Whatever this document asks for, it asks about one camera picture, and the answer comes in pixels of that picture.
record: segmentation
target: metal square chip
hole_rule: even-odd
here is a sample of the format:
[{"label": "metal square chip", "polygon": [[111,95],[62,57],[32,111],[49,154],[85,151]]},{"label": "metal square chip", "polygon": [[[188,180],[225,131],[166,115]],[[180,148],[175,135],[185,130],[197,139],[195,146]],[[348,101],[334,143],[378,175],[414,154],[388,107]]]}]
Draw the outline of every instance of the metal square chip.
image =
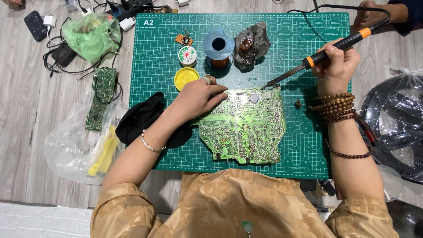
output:
[{"label": "metal square chip", "polygon": [[248,101],[252,102],[253,104],[256,104],[260,100],[260,97],[257,94],[251,94]]}]

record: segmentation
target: solder wire spool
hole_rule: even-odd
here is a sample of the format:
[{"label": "solder wire spool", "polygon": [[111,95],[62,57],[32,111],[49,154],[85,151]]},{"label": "solder wire spool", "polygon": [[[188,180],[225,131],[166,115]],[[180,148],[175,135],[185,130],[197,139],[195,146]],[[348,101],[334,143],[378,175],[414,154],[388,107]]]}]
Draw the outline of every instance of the solder wire spool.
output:
[{"label": "solder wire spool", "polygon": [[184,46],[178,53],[179,62],[185,67],[194,67],[197,63],[197,52],[191,46]]},{"label": "solder wire spool", "polygon": [[225,35],[222,29],[210,31],[203,40],[206,63],[210,68],[228,69],[233,62],[235,40]]}]

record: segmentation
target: yellow plastic tool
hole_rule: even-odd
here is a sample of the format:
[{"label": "yellow plastic tool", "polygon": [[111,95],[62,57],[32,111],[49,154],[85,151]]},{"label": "yellow plastic tool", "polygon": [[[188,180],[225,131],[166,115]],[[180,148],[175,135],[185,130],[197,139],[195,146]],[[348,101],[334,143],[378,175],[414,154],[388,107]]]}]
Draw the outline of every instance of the yellow plastic tool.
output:
[{"label": "yellow plastic tool", "polygon": [[195,69],[185,67],[176,72],[173,82],[175,83],[175,87],[179,91],[181,91],[185,84],[197,80],[199,78],[200,75]]},{"label": "yellow plastic tool", "polygon": [[104,140],[103,149],[101,150],[96,163],[88,170],[88,176],[95,176],[99,172],[105,174],[109,169],[119,142],[115,130],[115,126],[109,127],[109,133]]}]

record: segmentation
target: green plastic bag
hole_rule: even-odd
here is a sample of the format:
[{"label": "green plastic bag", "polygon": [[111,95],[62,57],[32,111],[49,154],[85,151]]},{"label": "green plastic bag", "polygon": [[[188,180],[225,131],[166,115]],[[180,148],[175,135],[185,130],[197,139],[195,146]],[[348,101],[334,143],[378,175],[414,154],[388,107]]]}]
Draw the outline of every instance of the green plastic bag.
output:
[{"label": "green plastic bag", "polygon": [[62,26],[67,44],[90,63],[108,51],[116,51],[121,40],[119,21],[110,14],[92,13]]}]

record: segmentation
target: golden patterned shirt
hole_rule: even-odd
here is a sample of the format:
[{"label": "golden patterned shirt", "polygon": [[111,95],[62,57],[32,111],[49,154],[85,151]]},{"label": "golden patterned shirt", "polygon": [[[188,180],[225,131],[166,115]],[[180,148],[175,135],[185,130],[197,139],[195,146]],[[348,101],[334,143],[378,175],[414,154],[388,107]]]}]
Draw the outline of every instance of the golden patterned shirt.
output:
[{"label": "golden patterned shirt", "polygon": [[113,185],[100,194],[91,237],[246,238],[245,220],[253,224],[251,238],[398,237],[384,201],[349,196],[323,222],[299,182],[241,169],[185,172],[178,207],[165,223],[136,185]]}]

